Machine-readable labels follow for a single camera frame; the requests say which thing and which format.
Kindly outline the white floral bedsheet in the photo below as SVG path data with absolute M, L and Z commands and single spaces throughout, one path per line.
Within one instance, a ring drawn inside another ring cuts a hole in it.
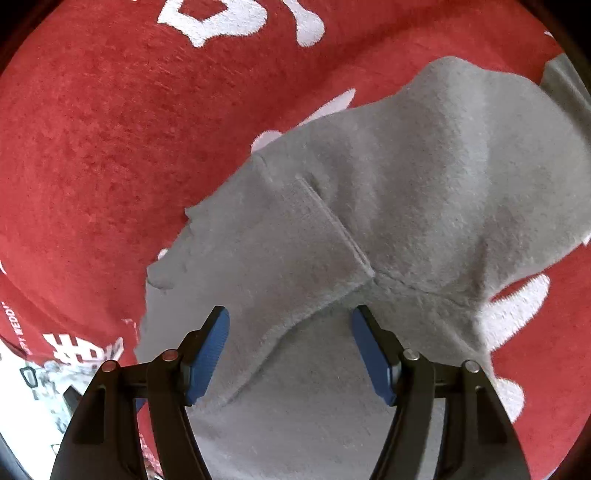
M 94 367 L 27 362 L 1 346 L 1 435 L 25 472 L 48 479 L 71 419 L 63 394 L 84 393 Z

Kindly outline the grey knit sweater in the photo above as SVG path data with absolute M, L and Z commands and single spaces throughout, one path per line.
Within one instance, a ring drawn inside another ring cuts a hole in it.
M 189 414 L 216 479 L 365 479 L 392 414 L 351 331 L 370 307 L 430 360 L 492 366 L 538 300 L 493 307 L 590 236 L 590 96 L 565 55 L 540 83 L 456 57 L 396 95 L 254 152 L 149 266 L 149 361 L 230 315 Z

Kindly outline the red blanket with white print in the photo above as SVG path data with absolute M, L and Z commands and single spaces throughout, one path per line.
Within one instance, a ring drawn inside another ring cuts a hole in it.
M 254 152 L 445 57 L 537 84 L 559 55 L 521 1 L 61 2 L 1 73 L 2 342 L 142 362 L 149 266 Z M 590 236 L 543 277 L 491 299 L 540 305 L 483 367 L 535 479 L 590 414 Z

